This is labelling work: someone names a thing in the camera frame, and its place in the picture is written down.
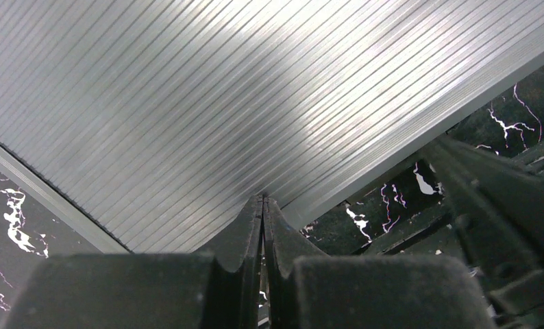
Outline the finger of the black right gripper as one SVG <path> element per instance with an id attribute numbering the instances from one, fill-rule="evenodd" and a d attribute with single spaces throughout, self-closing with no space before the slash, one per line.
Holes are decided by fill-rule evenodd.
<path id="1" fill-rule="evenodd" d="M 514 324 L 544 328 L 544 177 L 446 135 L 420 154 L 443 186 L 487 298 Z"/>

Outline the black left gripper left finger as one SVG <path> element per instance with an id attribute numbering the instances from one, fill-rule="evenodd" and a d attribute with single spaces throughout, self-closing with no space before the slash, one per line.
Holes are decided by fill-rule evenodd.
<path id="1" fill-rule="evenodd" d="M 255 328 L 263 197 L 191 253 L 43 261 L 3 328 Z"/>

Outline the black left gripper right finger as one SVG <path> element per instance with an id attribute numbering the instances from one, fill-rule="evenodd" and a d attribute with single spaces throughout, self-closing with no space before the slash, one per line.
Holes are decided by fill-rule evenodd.
<path id="1" fill-rule="evenodd" d="M 458 259 L 330 256 L 266 197 L 263 248 L 272 328 L 494 328 L 480 285 Z"/>

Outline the black foam-lined poker case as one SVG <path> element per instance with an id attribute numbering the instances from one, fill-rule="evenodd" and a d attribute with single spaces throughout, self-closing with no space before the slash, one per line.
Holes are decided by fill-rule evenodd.
<path id="1" fill-rule="evenodd" d="M 544 1 L 0 1 L 0 143 L 135 252 L 296 228 L 544 62 Z"/>

